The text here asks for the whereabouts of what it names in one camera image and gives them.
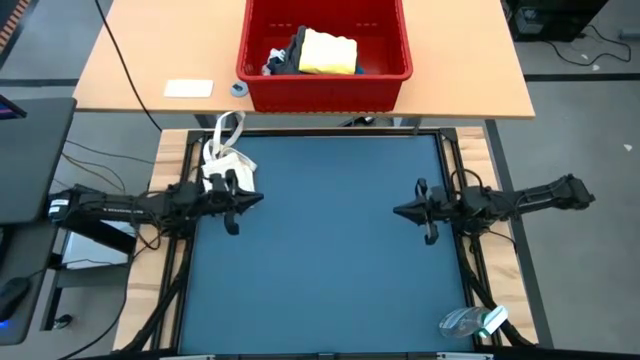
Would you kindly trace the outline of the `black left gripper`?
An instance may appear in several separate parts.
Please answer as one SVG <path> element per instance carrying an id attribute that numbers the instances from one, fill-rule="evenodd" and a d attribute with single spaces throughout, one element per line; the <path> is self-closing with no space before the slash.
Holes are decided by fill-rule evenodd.
<path id="1" fill-rule="evenodd" d="M 240 230 L 235 221 L 236 214 L 243 214 L 254 207 L 258 201 L 264 199 L 264 195 L 237 189 L 237 177 L 233 169 L 227 170 L 224 174 L 213 173 L 207 181 L 211 188 L 201 196 L 199 214 L 201 216 L 222 215 L 227 233 L 238 235 Z"/>

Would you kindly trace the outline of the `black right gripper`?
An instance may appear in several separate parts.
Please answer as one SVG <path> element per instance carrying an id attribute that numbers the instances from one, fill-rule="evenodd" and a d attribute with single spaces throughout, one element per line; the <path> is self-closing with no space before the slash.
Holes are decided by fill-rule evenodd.
<path id="1" fill-rule="evenodd" d="M 425 178 L 416 182 L 416 199 L 393 208 L 399 215 L 412 223 L 426 227 L 424 236 L 426 245 L 434 245 L 439 238 L 436 221 L 447 222 L 451 218 L 453 206 L 446 189 L 442 186 L 429 188 Z"/>

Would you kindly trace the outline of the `white textured towel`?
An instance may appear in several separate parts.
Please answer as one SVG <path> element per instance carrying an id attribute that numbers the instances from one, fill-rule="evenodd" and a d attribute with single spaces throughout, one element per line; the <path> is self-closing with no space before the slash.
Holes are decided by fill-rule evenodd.
<path id="1" fill-rule="evenodd" d="M 285 63 L 286 51 L 284 49 L 272 48 L 269 52 L 267 62 L 262 66 L 263 76 L 271 76 L 277 73 L 278 67 Z"/>

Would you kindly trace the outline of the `dark navy garment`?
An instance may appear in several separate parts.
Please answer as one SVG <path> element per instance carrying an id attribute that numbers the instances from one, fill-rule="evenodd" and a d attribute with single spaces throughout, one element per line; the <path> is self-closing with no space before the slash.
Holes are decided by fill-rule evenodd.
<path id="1" fill-rule="evenodd" d="M 291 41 L 285 50 L 284 60 L 275 65 L 272 70 L 273 75 L 299 75 L 299 64 L 301 58 L 302 45 L 305 39 L 307 27 L 298 27 L 297 33 L 291 37 Z"/>

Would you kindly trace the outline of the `yellow t-shirt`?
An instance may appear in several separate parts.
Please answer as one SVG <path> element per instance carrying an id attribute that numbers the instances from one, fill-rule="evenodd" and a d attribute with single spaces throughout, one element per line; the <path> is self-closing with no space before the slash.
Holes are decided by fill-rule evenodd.
<path id="1" fill-rule="evenodd" d="M 307 28 L 301 45 L 298 70 L 308 74 L 354 75 L 357 59 L 356 40 Z"/>

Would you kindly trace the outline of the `white garment with black print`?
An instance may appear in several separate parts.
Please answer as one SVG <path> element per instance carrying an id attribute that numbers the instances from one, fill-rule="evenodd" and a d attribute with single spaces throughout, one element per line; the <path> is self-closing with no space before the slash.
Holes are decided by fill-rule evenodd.
<path id="1" fill-rule="evenodd" d="M 222 142 L 222 121 L 231 115 L 238 118 L 238 124 L 231 136 Z M 212 175 L 224 176 L 228 170 L 235 171 L 240 189 L 249 192 L 255 191 L 254 173 L 257 170 L 257 164 L 234 148 L 234 144 L 243 133 L 245 118 L 244 111 L 229 111 L 222 114 L 215 125 L 212 139 L 204 144 L 202 150 L 204 164 L 201 166 L 201 171 L 206 191 L 212 189 L 212 183 L 209 181 Z"/>

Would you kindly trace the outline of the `wooden base board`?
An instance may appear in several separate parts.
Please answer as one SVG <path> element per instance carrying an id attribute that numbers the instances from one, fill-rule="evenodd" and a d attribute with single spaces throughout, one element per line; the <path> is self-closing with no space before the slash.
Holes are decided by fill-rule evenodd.
<path id="1" fill-rule="evenodd" d="M 162 132 L 149 188 L 163 190 L 180 180 L 189 131 Z M 163 275 L 174 278 L 182 261 L 185 242 L 168 238 L 156 250 L 146 249 L 145 242 L 157 235 L 150 225 L 140 227 L 142 237 L 137 240 L 134 260 L 126 288 L 126 302 L 115 331 L 113 348 L 121 349 L 133 340 L 156 307 L 163 288 Z"/>
<path id="2" fill-rule="evenodd" d="M 456 174 L 453 178 L 456 190 L 463 184 L 482 184 L 494 190 L 501 188 L 482 127 L 447 128 L 443 140 L 448 171 L 465 170 L 463 175 Z M 514 240 L 511 224 L 497 222 L 479 239 L 463 236 L 457 240 L 457 245 L 492 299 L 508 309 L 510 323 L 522 337 L 536 344 L 538 335 Z"/>

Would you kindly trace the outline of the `clear plastic bag with label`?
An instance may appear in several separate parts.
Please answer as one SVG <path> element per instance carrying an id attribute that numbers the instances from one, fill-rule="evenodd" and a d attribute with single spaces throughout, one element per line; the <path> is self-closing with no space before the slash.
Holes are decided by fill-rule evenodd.
<path id="1" fill-rule="evenodd" d="M 477 335 L 488 338 L 508 319 L 508 310 L 499 305 L 494 309 L 466 307 L 453 310 L 439 323 L 439 331 L 445 337 L 463 338 Z"/>

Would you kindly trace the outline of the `white rectangular card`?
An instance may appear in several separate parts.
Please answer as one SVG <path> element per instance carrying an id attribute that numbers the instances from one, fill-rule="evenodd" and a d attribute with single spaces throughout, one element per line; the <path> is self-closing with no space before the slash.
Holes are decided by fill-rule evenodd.
<path id="1" fill-rule="evenodd" d="M 166 82 L 163 95 L 167 98 L 207 98 L 213 89 L 213 80 L 173 79 Z"/>

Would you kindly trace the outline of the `red plastic bin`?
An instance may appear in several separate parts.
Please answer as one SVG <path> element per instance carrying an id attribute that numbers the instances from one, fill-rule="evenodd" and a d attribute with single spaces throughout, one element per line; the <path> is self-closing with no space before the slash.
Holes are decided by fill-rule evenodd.
<path id="1" fill-rule="evenodd" d="M 355 40 L 363 72 L 262 75 L 302 26 Z M 236 74 L 258 112 L 388 112 L 412 73 L 402 0 L 246 0 Z"/>

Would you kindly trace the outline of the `dark grey laptop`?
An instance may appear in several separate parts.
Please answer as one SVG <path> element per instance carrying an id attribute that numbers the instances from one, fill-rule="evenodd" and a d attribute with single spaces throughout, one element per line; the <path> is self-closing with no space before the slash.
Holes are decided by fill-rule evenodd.
<path id="1" fill-rule="evenodd" d="M 58 97 L 15 104 L 26 115 L 0 120 L 0 226 L 41 217 L 77 101 Z"/>

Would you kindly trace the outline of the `black equipment box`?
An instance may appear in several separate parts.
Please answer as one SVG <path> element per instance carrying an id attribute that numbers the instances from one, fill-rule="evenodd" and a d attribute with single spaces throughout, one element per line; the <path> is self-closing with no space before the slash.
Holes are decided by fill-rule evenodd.
<path id="1" fill-rule="evenodd" d="M 609 0 L 501 0 L 515 42 L 572 42 Z"/>

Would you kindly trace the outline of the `black computer mouse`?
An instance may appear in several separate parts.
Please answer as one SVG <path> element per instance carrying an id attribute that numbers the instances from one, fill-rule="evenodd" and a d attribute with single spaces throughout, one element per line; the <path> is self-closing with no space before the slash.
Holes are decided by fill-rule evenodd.
<path id="1" fill-rule="evenodd" d="M 30 289 L 30 279 L 15 277 L 0 286 L 0 322 L 11 318 Z"/>

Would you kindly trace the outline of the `black table frame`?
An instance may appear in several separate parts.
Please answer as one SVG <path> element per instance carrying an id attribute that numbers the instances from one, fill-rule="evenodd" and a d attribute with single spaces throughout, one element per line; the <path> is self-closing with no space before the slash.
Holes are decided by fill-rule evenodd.
<path id="1" fill-rule="evenodd" d="M 467 352 L 441 319 L 465 306 L 452 229 L 396 215 L 419 179 L 449 186 L 434 133 L 355 128 L 246 136 L 263 199 L 228 234 L 198 222 L 177 350 L 182 355 Z"/>

